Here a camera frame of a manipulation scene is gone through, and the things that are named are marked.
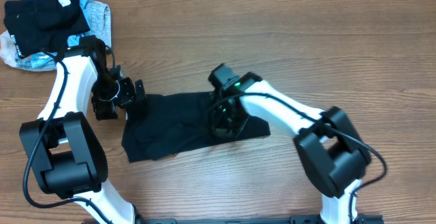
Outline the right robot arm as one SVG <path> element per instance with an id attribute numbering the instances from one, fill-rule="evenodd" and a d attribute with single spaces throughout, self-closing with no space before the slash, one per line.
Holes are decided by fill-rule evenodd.
<path id="1" fill-rule="evenodd" d="M 357 223 L 356 194 L 371 162 L 346 113 L 303 105 L 254 77 L 211 80 L 211 115 L 225 120 L 221 128 L 232 135 L 241 122 L 260 118 L 288 134 L 294 142 L 307 178 L 322 194 L 322 209 L 313 217 L 320 223 Z"/>

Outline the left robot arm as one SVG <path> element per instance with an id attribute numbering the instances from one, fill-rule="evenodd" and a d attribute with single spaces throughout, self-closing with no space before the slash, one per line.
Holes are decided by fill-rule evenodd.
<path id="1" fill-rule="evenodd" d="M 36 208 L 69 203 L 83 207 L 98 223 L 143 223 L 137 208 L 108 179 L 108 162 L 86 118 L 91 103 L 97 119 L 114 119 L 146 100 L 141 80 L 106 67 L 110 48 L 80 44 L 53 57 L 57 77 L 49 100 L 19 136 L 28 161 L 22 180 L 25 199 Z"/>

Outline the black t-shirt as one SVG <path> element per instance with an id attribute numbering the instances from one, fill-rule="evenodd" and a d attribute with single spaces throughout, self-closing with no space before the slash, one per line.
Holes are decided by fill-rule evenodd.
<path id="1" fill-rule="evenodd" d="M 234 137 L 214 135 L 206 117 L 211 104 L 210 93 L 199 92 L 148 94 L 143 102 L 128 107 L 122 146 L 129 162 L 270 135 L 269 124 L 256 117 L 248 118 Z"/>

